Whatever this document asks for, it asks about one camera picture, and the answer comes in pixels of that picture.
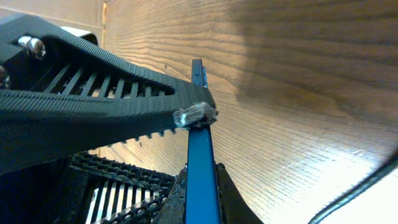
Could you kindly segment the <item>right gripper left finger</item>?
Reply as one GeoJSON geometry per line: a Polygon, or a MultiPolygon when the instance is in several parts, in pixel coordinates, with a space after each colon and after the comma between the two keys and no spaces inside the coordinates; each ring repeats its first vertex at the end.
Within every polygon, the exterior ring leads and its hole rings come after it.
{"type": "Polygon", "coordinates": [[[187,168],[183,168],[178,174],[161,211],[152,223],[185,224],[186,191],[187,168]]]}

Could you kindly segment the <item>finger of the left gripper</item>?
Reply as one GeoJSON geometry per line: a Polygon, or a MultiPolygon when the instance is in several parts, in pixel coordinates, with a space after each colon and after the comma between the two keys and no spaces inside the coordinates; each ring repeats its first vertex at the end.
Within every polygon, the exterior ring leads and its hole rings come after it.
{"type": "Polygon", "coordinates": [[[143,68],[39,17],[1,19],[1,172],[176,127],[207,88],[143,68]]]}
{"type": "Polygon", "coordinates": [[[172,175],[87,152],[74,155],[71,168],[88,177],[83,223],[152,223],[175,182],[172,175]]]}

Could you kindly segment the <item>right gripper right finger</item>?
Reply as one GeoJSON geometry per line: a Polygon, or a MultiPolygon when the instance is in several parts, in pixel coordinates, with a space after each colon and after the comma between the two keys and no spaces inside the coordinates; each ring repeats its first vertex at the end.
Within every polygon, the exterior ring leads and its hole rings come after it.
{"type": "Polygon", "coordinates": [[[244,201],[222,163],[216,165],[216,176],[221,222],[225,224],[262,224],[260,218],[244,201]]]}

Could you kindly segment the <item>blue Galaxy smartphone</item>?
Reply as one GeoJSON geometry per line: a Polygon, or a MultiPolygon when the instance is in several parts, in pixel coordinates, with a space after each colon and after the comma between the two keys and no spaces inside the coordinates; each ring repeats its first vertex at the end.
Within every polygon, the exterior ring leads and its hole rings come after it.
{"type": "Polygon", "coordinates": [[[204,115],[188,134],[187,189],[185,223],[221,223],[220,203],[210,123],[215,120],[215,106],[195,103],[204,115]]]}

